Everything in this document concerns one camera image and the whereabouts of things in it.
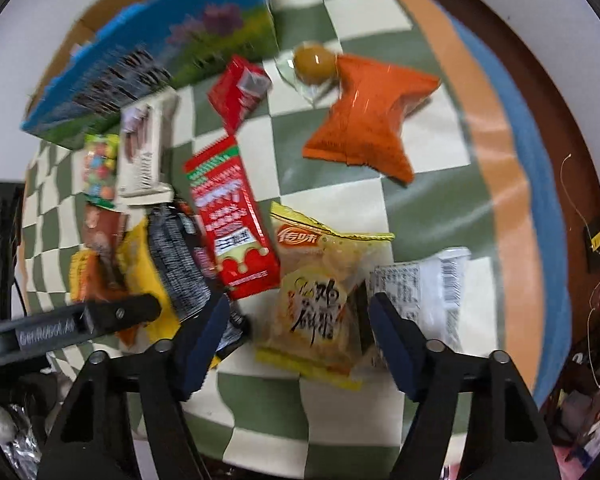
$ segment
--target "black cable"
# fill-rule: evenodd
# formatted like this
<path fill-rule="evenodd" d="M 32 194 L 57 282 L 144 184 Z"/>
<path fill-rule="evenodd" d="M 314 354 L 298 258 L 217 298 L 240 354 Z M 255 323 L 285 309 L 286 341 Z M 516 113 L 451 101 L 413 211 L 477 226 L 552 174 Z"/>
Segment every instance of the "black cable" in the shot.
<path fill-rule="evenodd" d="M 18 280 L 16 280 L 15 277 L 13 279 L 13 283 L 16 284 L 16 290 L 18 291 L 18 296 L 20 297 L 20 304 L 22 305 L 22 313 L 26 317 L 29 314 L 27 313 L 27 307 L 24 304 L 24 298 L 22 297 L 22 291 L 20 290 L 20 284 L 18 283 Z"/>

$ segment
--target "green and white checkered tablecloth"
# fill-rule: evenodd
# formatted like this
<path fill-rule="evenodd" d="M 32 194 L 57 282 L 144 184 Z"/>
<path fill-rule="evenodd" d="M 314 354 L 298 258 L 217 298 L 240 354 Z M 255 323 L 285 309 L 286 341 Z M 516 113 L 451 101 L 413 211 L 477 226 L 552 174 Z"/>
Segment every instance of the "green and white checkered tablecloth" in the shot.
<path fill-rule="evenodd" d="M 302 158 L 301 149 L 325 119 L 337 90 L 312 108 L 280 79 L 273 60 L 267 99 L 238 133 L 242 160 L 264 218 L 270 202 L 291 206 L 347 232 L 396 235 L 386 263 L 420 259 L 449 246 L 467 246 L 459 333 L 463 349 L 488 354 L 503 347 L 505 317 L 492 197 L 477 163 L 458 96 L 417 21 L 397 0 L 271 0 L 280 49 L 302 41 L 439 75 L 442 86 L 408 117 L 404 147 L 416 179 L 408 187 L 367 167 Z M 165 171 L 188 197 L 184 162 L 223 135 L 206 93 L 217 78 L 179 91 L 173 146 Z M 85 199 L 83 152 L 42 142 L 30 166 L 24 210 L 27 300 L 33 312 L 69 301 L 68 269 L 80 248 Z M 134 212 L 132 224 L 141 218 Z M 242 300 L 256 322 L 266 322 L 276 291 Z M 115 336 L 54 352 L 52 360 L 74 378 L 85 358 L 104 348 L 124 352 Z M 464 446 L 470 399 L 459 398 L 448 460 Z M 209 373 L 184 403 L 198 449 L 245 468 L 290 478 L 385 476 L 398 455 L 416 406 L 385 374 L 350 392 L 256 362 L 252 344 Z M 132 402 L 132 423 L 142 433 Z"/>

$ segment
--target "white cord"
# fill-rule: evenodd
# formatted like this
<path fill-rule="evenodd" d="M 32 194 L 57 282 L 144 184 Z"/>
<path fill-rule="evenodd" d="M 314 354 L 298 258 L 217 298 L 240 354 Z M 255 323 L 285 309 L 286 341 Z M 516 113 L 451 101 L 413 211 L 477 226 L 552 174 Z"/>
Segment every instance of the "white cord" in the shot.
<path fill-rule="evenodd" d="M 591 368 L 593 380 L 595 381 L 598 389 L 600 389 L 600 383 L 598 382 L 598 379 L 596 378 L 596 371 L 593 369 L 593 361 L 591 360 L 591 339 L 589 338 L 589 321 L 591 319 L 591 314 L 593 314 L 593 311 L 595 311 L 595 308 L 593 308 L 593 305 L 591 304 L 591 300 L 593 300 L 593 295 L 596 293 L 596 289 L 599 286 L 600 286 L 600 281 L 598 282 L 598 284 L 595 287 L 593 287 L 593 290 L 591 291 L 591 295 L 589 296 L 589 315 L 587 316 L 587 351 L 589 352 L 589 367 Z"/>
<path fill-rule="evenodd" d="M 567 161 L 568 158 L 571 158 L 571 153 L 562 160 L 562 164 L 560 165 L 560 184 L 562 184 L 562 189 L 564 190 L 564 194 L 567 196 L 567 200 L 571 204 L 571 207 L 574 208 L 574 210 L 576 211 L 576 213 L 578 213 L 578 216 L 582 220 L 582 223 L 584 224 L 584 228 L 587 230 L 587 235 L 589 236 L 589 241 L 591 241 L 593 237 L 591 236 L 591 231 L 589 231 L 589 225 L 587 224 L 587 221 L 585 220 L 582 213 L 579 211 L 579 209 L 573 203 L 573 200 L 571 200 L 571 197 L 569 196 L 569 192 L 567 191 L 567 188 L 564 185 L 564 180 L 562 179 L 562 168 L 564 168 L 564 163 Z"/>

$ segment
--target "white snack package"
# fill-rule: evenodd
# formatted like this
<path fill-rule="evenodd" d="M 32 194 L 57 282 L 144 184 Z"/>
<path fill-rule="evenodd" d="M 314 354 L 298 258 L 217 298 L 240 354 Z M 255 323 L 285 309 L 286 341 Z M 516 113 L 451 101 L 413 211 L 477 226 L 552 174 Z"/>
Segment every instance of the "white snack package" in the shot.
<path fill-rule="evenodd" d="M 173 200 L 173 189 L 160 181 L 162 143 L 171 135 L 179 97 L 172 88 L 148 96 L 120 116 L 117 192 L 127 206 Z"/>
<path fill-rule="evenodd" d="M 368 293 L 385 292 L 401 318 L 414 321 L 427 339 L 459 352 L 464 266 L 470 257 L 466 247 L 454 247 L 424 260 L 376 267 Z"/>

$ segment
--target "cable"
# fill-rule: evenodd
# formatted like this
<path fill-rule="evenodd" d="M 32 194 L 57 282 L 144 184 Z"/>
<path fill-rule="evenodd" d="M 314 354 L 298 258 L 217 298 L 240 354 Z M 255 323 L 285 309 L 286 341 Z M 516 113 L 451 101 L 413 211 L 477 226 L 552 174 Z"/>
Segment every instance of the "cable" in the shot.
<path fill-rule="evenodd" d="M 22 305 L 22 314 L 24 317 L 27 317 L 29 314 L 27 313 L 27 307 L 24 304 L 24 298 L 22 297 L 22 291 L 20 290 L 20 284 L 16 278 L 13 278 L 13 282 L 16 285 L 16 290 L 18 291 L 18 296 L 20 297 L 20 304 Z"/>
<path fill-rule="evenodd" d="M 560 184 L 562 184 L 562 189 L 564 190 L 564 194 L 567 196 L 567 200 L 571 204 L 571 207 L 573 207 L 573 209 L 576 211 L 576 213 L 578 213 L 578 216 L 582 220 L 582 223 L 584 224 L 584 228 L 587 230 L 587 235 L 589 236 L 589 240 L 592 240 L 593 236 L 591 236 L 591 231 L 589 231 L 589 225 L 587 224 L 587 221 L 585 220 L 582 213 L 579 211 L 579 209 L 573 203 L 573 200 L 571 200 L 571 197 L 569 196 L 569 192 L 567 191 L 567 187 L 564 185 L 564 180 L 562 179 L 562 168 L 564 168 L 564 163 L 567 161 L 568 158 L 571 158 L 571 153 L 562 160 L 562 164 L 560 165 Z M 593 252 L 598 253 L 600 255 L 600 251 L 597 249 Z"/>
<path fill-rule="evenodd" d="M 593 305 L 591 304 L 591 300 L 593 300 L 593 295 L 596 293 L 596 289 L 599 286 L 600 281 L 595 287 L 593 287 L 593 290 L 591 291 L 591 295 L 589 296 L 589 315 L 587 316 L 587 352 L 589 353 L 589 367 L 591 368 L 593 380 L 595 381 L 598 389 L 600 389 L 600 383 L 598 382 L 598 379 L 596 377 L 596 371 L 593 369 L 593 361 L 591 360 L 591 339 L 589 338 L 589 321 L 591 320 L 591 314 L 593 314 L 593 312 L 595 311 L 595 308 L 593 308 Z"/>

